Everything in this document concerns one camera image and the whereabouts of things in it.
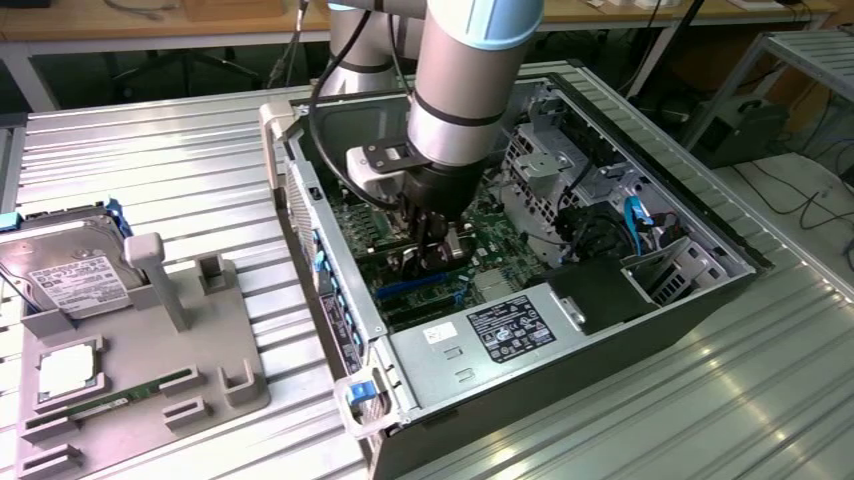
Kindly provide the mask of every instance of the green circuit board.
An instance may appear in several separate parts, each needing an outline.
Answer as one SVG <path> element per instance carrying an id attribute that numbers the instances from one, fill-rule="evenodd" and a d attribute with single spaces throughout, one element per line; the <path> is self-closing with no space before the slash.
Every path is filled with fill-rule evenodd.
<path id="1" fill-rule="evenodd" d="M 400 231 L 396 213 L 383 212 L 365 203 L 333 203 L 332 210 L 359 264 L 359 271 L 371 294 L 400 281 L 385 264 L 381 253 L 409 244 Z M 476 243 L 472 259 L 463 268 L 447 272 L 441 281 L 417 289 L 375 300 L 380 315 L 392 331 L 411 328 L 455 311 L 482 304 L 486 299 L 475 285 L 475 276 L 496 270 L 510 289 L 524 288 L 527 280 L 546 270 L 546 266 L 519 235 L 495 198 L 482 191 L 466 214 L 464 222 Z"/>

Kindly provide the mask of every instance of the hard drive label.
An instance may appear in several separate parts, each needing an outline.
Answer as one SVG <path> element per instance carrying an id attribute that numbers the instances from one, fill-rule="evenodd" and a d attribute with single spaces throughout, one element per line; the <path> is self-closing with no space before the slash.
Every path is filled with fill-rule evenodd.
<path id="1" fill-rule="evenodd" d="M 468 314 L 468 321 L 496 363 L 504 363 L 555 341 L 526 295 Z"/>
<path id="2" fill-rule="evenodd" d="M 96 307 L 128 296 L 107 257 L 93 257 L 36 270 L 29 272 L 29 276 L 64 312 Z"/>

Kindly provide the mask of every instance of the aluminum profile table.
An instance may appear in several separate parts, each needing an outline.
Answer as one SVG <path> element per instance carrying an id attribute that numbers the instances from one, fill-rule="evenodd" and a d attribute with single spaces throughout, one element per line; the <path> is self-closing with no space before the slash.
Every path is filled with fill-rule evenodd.
<path id="1" fill-rule="evenodd" d="M 708 106 L 691 121 L 682 142 L 688 150 L 764 53 L 854 102 L 854 34 L 843 30 L 763 33 L 750 45 Z"/>
<path id="2" fill-rule="evenodd" d="M 851 288 L 595 76 L 563 63 L 523 73 L 544 71 L 564 75 L 776 268 L 674 347 L 407 478 L 851 478 Z M 267 409 L 93 478 L 367 477 L 271 225 L 256 121 L 267 98 L 251 93 L 30 117 L 18 208 L 112 192 L 125 198 L 136 228 L 164 234 L 169 268 L 224 252 L 237 262 L 272 392 Z M 0 480 L 12 480 L 20 299 L 2 295 Z"/>

